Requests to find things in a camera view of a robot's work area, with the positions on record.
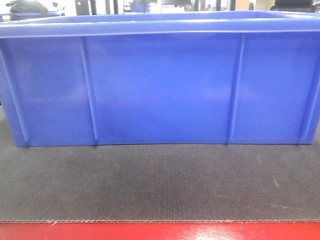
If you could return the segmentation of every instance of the red table surface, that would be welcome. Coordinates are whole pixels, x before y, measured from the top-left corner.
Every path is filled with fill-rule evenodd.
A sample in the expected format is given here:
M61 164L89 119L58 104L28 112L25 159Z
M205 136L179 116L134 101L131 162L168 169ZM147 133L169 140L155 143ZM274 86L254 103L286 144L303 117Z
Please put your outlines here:
M320 240L320 222L0 223L0 240Z

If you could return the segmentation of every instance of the textured mat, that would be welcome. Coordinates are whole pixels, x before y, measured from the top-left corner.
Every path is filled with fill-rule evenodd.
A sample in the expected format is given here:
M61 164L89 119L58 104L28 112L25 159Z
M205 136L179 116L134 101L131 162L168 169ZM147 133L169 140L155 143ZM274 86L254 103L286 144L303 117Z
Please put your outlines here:
M319 221L313 145L15 147L0 107L0 221Z

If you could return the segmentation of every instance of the black bag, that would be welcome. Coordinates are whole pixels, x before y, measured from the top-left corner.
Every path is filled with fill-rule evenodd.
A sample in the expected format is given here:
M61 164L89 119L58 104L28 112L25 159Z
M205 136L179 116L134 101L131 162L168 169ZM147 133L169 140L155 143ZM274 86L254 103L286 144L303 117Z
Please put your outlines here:
M313 0L275 0L276 6L299 6L299 5L312 5Z
M41 13L42 17L48 17L48 9L38 0L14 0L8 2L6 6L11 6L10 17L12 21L18 20L17 13Z

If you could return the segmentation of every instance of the gray carpet mat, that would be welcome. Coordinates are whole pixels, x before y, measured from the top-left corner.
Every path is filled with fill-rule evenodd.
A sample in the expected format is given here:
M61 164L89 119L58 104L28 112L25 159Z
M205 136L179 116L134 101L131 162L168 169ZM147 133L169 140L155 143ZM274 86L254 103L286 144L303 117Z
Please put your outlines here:
M15 147L0 107L0 222L320 221L312 145Z

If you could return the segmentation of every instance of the blue container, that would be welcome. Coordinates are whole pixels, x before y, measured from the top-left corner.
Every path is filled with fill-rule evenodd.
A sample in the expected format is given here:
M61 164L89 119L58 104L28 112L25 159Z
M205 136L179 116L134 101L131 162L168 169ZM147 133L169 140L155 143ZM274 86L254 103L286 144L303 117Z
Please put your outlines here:
M233 11L0 24L17 146L311 144L317 14Z
M48 17L58 17L58 16L64 16L64 12L60 11L49 11ZM27 20L27 19L39 19L43 18L42 14L40 12L23 12L23 13L16 13L17 20Z
M132 13L148 13L148 12L150 12L150 4L130 2L130 12L132 12Z

